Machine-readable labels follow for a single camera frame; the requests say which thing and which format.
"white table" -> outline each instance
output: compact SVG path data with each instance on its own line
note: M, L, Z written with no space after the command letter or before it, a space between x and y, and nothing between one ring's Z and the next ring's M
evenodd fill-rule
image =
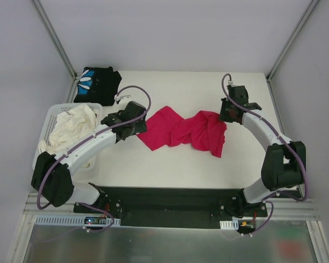
M184 118L199 110L220 111L224 98L221 72L122 71L120 88L138 85L148 91L152 107L148 118L170 106ZM269 121L277 126L276 114L262 73L232 73L234 84L245 85L249 101L257 102ZM127 90L132 99L148 105L139 90ZM104 186L243 188L260 178L265 152L254 136L237 123L227 123L221 158L188 145L164 146L151 151L136 136L120 141L99 154L95 175L83 181Z

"white towel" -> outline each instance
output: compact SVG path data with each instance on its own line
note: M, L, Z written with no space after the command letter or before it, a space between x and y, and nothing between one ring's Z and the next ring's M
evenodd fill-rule
M72 144L88 135L97 125L98 110L92 110L87 104L80 104L67 112L57 115L55 128L49 135L49 143L44 140L39 142L39 152L47 151L54 154L65 150ZM90 161L82 167L90 166Z

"blue and white print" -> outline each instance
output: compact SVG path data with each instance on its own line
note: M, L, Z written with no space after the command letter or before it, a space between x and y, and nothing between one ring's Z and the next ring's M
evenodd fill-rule
M95 73L93 70L84 70L82 77L78 82L78 94L87 94L93 84L92 76Z

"red cloth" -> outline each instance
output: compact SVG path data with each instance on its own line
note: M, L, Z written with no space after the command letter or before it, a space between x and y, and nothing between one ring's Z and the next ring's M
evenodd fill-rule
M195 116L183 119L166 106L148 119L148 131L138 137L152 151L163 145L173 147L191 143L197 150L210 151L221 157L226 124L218 118L219 114L215 112L199 111Z

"crumpled cloth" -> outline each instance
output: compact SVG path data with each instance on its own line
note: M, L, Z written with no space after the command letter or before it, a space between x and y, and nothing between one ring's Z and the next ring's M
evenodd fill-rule
M44 140L38 144L39 152L54 154L65 150L81 138L88 135L97 125L98 110L92 110L87 104L80 104L67 112L57 115L55 128L49 135L48 145ZM90 161L82 167L90 166Z
M152 151L168 145L189 144L200 151L210 151L216 157L222 156L226 124L219 120L219 114L199 111L195 116L184 119L172 108L166 106L157 111L146 122L148 131L138 138Z

